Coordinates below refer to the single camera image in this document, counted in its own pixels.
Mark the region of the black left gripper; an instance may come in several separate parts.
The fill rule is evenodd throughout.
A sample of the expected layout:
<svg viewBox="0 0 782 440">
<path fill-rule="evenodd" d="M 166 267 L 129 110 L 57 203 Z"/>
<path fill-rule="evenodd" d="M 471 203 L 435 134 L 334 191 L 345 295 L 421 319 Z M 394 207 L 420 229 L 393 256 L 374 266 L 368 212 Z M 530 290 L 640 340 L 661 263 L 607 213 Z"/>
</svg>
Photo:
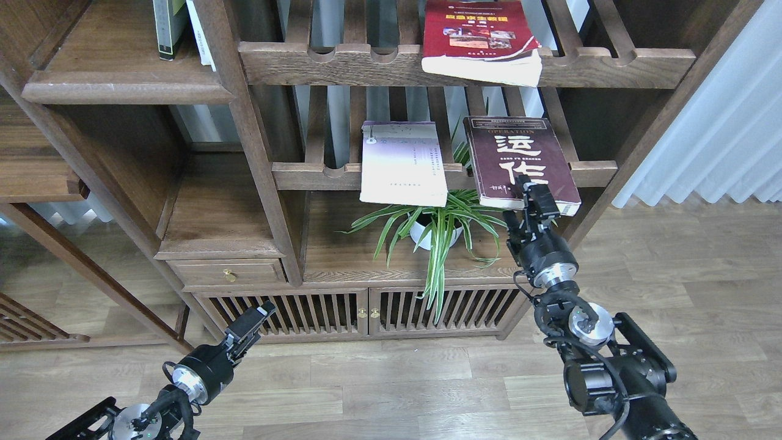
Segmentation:
<svg viewBox="0 0 782 440">
<path fill-rule="evenodd" d="M 190 403 L 209 404 L 231 383 L 233 370 L 246 351 L 260 340 L 260 327 L 276 310 L 271 301 L 246 309 L 227 327 L 220 345 L 199 345 L 176 363 L 172 384 L 187 393 Z"/>
</svg>

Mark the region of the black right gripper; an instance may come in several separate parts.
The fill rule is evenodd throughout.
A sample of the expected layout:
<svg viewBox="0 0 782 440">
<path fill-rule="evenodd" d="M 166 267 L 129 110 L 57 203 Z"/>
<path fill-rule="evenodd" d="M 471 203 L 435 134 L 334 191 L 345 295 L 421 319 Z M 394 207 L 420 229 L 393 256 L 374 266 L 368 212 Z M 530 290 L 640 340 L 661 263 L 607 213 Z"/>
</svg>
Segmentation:
<svg viewBox="0 0 782 440">
<path fill-rule="evenodd" d="M 506 245 L 514 261 L 533 287 L 551 288 L 572 281 L 578 264 L 567 242 L 550 228 L 560 211 L 548 185 L 516 175 L 516 188 L 525 201 L 522 222 L 516 212 L 503 212 L 509 233 Z"/>
</svg>

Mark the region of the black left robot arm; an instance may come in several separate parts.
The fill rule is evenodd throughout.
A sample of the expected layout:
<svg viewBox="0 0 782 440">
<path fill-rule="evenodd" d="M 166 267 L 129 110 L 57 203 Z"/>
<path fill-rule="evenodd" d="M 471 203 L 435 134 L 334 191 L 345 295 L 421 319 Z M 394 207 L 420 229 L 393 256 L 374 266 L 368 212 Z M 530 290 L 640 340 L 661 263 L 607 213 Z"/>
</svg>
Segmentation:
<svg viewBox="0 0 782 440">
<path fill-rule="evenodd" d="M 181 439 L 196 439 L 194 417 L 209 404 L 234 376 L 234 369 L 249 348 L 261 338 L 259 329 L 276 312 L 266 301 L 249 307 L 224 332 L 218 345 L 199 345 L 179 362 L 165 362 L 169 383 L 152 404 L 126 408 L 108 397 L 50 435 L 50 439 L 171 439 L 171 431 L 184 426 Z"/>
</svg>

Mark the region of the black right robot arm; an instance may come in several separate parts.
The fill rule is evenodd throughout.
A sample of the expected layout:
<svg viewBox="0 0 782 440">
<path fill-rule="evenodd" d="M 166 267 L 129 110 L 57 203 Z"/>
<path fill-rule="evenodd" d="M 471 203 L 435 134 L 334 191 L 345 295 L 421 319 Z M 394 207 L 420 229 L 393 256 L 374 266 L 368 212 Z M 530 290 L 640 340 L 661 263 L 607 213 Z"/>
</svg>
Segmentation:
<svg viewBox="0 0 782 440">
<path fill-rule="evenodd" d="M 586 417 L 611 415 L 604 439 L 619 431 L 629 439 L 694 439 L 665 398 L 676 381 L 673 363 L 628 314 L 611 315 L 579 295 L 577 261 L 550 226 L 560 212 L 548 186 L 520 174 L 514 194 L 525 209 L 522 218 L 503 213 L 506 245 L 519 272 L 542 289 L 530 297 L 534 320 L 561 357 L 570 405 Z"/>
</svg>

